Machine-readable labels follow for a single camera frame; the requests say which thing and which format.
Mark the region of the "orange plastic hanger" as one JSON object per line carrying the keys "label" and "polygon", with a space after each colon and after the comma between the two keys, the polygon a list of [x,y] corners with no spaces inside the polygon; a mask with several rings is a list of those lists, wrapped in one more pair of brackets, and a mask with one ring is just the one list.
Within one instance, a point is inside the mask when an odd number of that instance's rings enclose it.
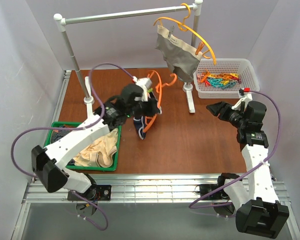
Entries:
{"label": "orange plastic hanger", "polygon": [[[155,86],[155,91],[158,94],[157,107],[160,108],[161,107],[161,102],[162,102],[163,88],[164,87],[171,87],[172,85],[174,85],[175,82],[178,79],[178,76],[175,73],[171,73],[170,74],[170,77],[172,78],[171,82],[163,83],[162,79],[161,79],[161,76],[155,70],[150,70],[147,74],[147,77],[149,79],[151,79],[154,76],[154,74],[156,74],[157,78],[158,78],[158,84]],[[142,130],[143,133],[146,133],[152,127],[152,125],[154,124],[157,116],[158,116],[158,113],[156,113],[153,117],[149,117],[149,116],[145,117],[145,127]]]}

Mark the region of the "navy blue underwear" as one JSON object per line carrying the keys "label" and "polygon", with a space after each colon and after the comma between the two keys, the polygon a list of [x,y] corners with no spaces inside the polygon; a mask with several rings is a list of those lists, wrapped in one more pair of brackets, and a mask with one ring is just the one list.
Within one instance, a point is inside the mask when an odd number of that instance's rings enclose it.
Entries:
{"label": "navy blue underwear", "polygon": [[141,140],[144,140],[147,135],[147,133],[144,132],[144,130],[148,126],[147,117],[146,116],[134,117],[133,124],[134,124],[134,127],[135,127],[138,137]]}

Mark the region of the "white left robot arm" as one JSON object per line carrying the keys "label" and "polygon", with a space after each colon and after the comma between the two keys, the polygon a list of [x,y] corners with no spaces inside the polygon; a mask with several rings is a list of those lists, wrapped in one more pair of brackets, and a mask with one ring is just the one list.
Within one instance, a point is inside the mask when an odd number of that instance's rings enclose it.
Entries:
{"label": "white left robot arm", "polygon": [[37,145],[32,149],[32,170],[49,193],[67,189],[88,200],[96,197],[95,180],[68,169],[67,164],[89,144],[124,125],[128,117],[153,117],[160,113],[157,100],[150,97],[151,85],[148,77],[135,78],[119,95],[108,99],[66,136],[45,147]]}

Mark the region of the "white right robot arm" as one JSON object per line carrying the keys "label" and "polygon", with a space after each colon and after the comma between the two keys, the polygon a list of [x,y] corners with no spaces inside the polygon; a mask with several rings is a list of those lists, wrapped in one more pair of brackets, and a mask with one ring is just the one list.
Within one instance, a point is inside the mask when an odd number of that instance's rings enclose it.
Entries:
{"label": "white right robot arm", "polygon": [[262,130],[267,107],[254,101],[252,94],[249,88],[243,88],[235,105],[222,101],[207,106],[214,116],[237,129],[248,179],[248,189],[245,189],[242,177],[222,173],[218,187],[233,204],[239,232],[275,239],[290,213],[288,207],[280,203],[273,186],[269,164],[273,152],[269,151],[268,138]]}

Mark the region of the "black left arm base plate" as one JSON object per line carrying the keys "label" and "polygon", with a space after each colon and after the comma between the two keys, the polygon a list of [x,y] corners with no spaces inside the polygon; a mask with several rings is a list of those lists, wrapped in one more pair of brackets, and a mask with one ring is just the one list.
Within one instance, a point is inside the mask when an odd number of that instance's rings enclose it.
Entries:
{"label": "black left arm base plate", "polygon": [[112,193],[111,185],[93,185],[85,193],[79,193],[82,198],[93,201],[110,201]]}

